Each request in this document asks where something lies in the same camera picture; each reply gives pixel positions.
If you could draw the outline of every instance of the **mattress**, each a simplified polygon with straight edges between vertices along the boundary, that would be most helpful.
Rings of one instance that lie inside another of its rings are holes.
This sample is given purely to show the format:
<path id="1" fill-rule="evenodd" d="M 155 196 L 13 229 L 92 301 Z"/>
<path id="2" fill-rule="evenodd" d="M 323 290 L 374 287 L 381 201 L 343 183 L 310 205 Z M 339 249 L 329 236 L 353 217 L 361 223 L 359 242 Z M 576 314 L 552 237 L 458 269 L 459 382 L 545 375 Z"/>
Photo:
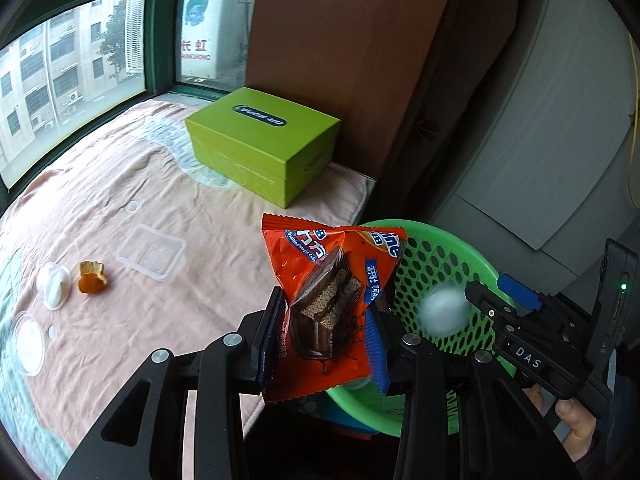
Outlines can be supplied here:
<path id="1" fill-rule="evenodd" d="M 157 348 L 198 351 L 266 306 L 276 280 L 260 232 L 264 212 L 330 225 L 357 222 L 373 182 L 331 164 L 282 210 L 201 165 L 184 127 L 194 111 L 147 101 L 100 127 L 36 177 L 0 221 L 0 417 L 41 478 L 56 478 L 72 451 L 142 361 Z M 184 241 L 164 281 L 123 263 L 140 224 Z M 47 310 L 38 270 L 56 262 L 104 264 L 108 287 L 73 286 Z M 41 371 L 17 370 L 10 327 L 28 312 L 45 337 Z M 245 432 L 263 407 L 242 396 Z M 184 474 L 193 477 L 194 392 Z"/>

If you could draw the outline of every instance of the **human hand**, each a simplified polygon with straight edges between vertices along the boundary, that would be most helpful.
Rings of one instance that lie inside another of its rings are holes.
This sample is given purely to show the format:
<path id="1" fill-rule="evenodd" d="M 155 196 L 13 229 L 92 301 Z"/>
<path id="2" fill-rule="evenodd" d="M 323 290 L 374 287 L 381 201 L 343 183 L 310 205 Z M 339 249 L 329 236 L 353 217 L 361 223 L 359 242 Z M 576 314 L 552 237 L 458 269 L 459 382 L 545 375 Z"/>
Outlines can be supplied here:
<path id="1" fill-rule="evenodd" d="M 540 385 L 534 384 L 531 388 L 525 388 L 524 393 L 541 412 L 544 400 L 540 394 Z M 571 428 L 571 432 L 566 436 L 562 446 L 571 460 L 577 462 L 587 454 L 591 447 L 593 433 L 596 430 L 596 418 L 576 399 L 558 400 L 556 413 L 560 420 L 566 422 Z"/>

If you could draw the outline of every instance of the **plastic cup lid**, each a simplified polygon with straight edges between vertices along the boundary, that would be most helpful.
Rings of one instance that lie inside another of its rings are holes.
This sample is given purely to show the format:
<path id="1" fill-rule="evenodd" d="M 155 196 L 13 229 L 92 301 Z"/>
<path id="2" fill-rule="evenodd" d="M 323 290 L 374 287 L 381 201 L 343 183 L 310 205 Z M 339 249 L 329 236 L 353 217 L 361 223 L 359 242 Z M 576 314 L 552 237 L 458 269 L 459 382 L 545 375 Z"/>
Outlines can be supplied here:
<path id="1" fill-rule="evenodd" d="M 15 364 L 27 377 L 36 376 L 44 363 L 44 334 L 36 319 L 26 312 L 19 312 L 11 326 Z"/>
<path id="2" fill-rule="evenodd" d="M 71 273 L 66 267 L 48 262 L 36 277 L 38 295 L 49 310 L 59 309 L 71 291 Z"/>

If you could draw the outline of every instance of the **yellow cable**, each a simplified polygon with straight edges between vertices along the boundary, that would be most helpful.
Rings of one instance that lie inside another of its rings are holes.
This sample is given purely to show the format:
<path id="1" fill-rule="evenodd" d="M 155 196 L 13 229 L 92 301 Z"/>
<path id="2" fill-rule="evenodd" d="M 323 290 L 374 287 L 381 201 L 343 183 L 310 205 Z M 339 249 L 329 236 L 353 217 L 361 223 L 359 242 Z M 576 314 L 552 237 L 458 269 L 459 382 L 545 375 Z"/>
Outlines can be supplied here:
<path id="1" fill-rule="evenodd" d="M 631 46 L 631 58 L 634 60 L 634 74 L 636 75 L 636 111 L 634 113 L 634 136 L 631 140 L 631 155 L 629 156 L 629 172 L 626 177 L 626 188 L 629 192 L 629 198 L 636 209 L 640 209 L 640 205 L 636 203 L 634 194 L 631 191 L 631 169 L 634 163 L 634 155 L 636 154 L 636 135 L 638 134 L 638 100 L 640 99 L 640 88 L 638 87 L 638 63 L 636 62 L 636 50 L 634 48 L 634 40 L 629 35 L 629 45 Z"/>

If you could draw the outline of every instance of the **green plastic basket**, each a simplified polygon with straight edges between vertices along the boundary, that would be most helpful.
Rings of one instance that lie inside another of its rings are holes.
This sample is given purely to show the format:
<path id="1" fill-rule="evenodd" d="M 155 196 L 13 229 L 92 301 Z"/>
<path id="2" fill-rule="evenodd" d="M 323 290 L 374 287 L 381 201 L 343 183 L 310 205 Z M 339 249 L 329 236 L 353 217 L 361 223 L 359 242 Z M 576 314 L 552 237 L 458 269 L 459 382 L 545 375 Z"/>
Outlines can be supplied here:
<path id="1" fill-rule="evenodd" d="M 396 297 L 392 311 L 408 332 L 420 334 L 445 352 L 468 355 L 484 348 L 493 353 L 495 333 L 491 322 L 476 307 L 469 313 L 469 325 L 451 337 L 434 338 L 423 332 L 418 323 L 418 304 L 425 293 L 437 283 L 454 282 L 463 285 L 480 281 L 509 304 L 511 298 L 498 290 L 498 273 L 482 254 L 454 235 L 437 227 L 409 220 L 379 220 L 365 224 L 368 227 L 403 227 L 408 241 L 396 273 Z M 498 358 L 513 375 L 515 368 Z M 400 436 L 404 396 L 385 397 L 375 384 L 349 391 L 336 386 L 327 393 L 345 412 L 374 430 Z M 449 434 L 458 431 L 456 397 L 447 393 Z"/>

